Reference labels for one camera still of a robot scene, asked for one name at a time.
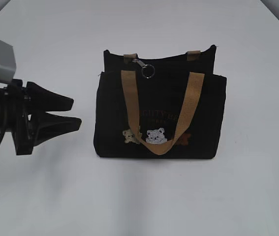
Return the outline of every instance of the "key ring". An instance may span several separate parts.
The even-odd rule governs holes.
[[[139,59],[134,59],[133,62],[138,63],[141,66],[141,74],[144,78],[146,79],[150,79],[151,77],[153,77],[155,75],[155,67],[153,65],[150,64],[144,64],[141,60]],[[146,76],[144,70],[148,67],[151,67],[153,69],[153,73],[151,76]]]

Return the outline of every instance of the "bag strap loop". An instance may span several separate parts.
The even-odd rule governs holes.
[[[134,59],[138,58],[137,53],[134,54],[124,54],[124,63],[131,63]]]
[[[182,104],[181,113],[178,119],[174,138],[163,144],[149,144],[142,140],[139,126],[139,101],[135,71],[121,71],[123,92],[127,108],[128,125],[136,139],[151,152],[157,155],[167,153],[181,135],[188,129],[194,117],[196,107],[202,91],[204,74],[190,72]]]
[[[186,53],[186,60],[187,61],[192,61],[192,60],[198,60],[200,56],[200,51],[188,51]]]

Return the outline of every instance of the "tan fabric handle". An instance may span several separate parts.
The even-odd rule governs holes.
[[[181,137],[181,135],[190,126],[200,98],[204,77],[204,74],[194,72],[189,73],[185,97],[175,130],[174,138],[163,144],[149,144],[142,140],[142,135],[139,131],[139,101],[136,83],[136,72],[122,70],[121,79],[127,108],[128,124],[136,139],[140,143],[145,145],[154,154],[163,155],[167,153],[178,140],[178,138]]]
[[[138,57],[137,53],[134,54],[124,54],[124,63],[128,64]]]
[[[198,60],[200,56],[200,51],[188,51],[187,54],[187,61]]]

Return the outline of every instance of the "canvas bag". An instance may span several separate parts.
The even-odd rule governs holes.
[[[94,134],[97,154],[135,158],[214,157],[225,87],[225,77],[189,70],[176,72],[168,66],[156,69],[150,80],[138,70],[103,72],[97,91]],[[161,143],[149,143],[157,132]]]

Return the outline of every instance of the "white table surface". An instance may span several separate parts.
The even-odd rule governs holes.
[[[12,0],[15,78],[75,99],[79,132],[0,147],[0,236],[279,236],[279,21],[258,0]],[[161,58],[218,45],[228,78],[213,160],[101,159],[105,49]]]

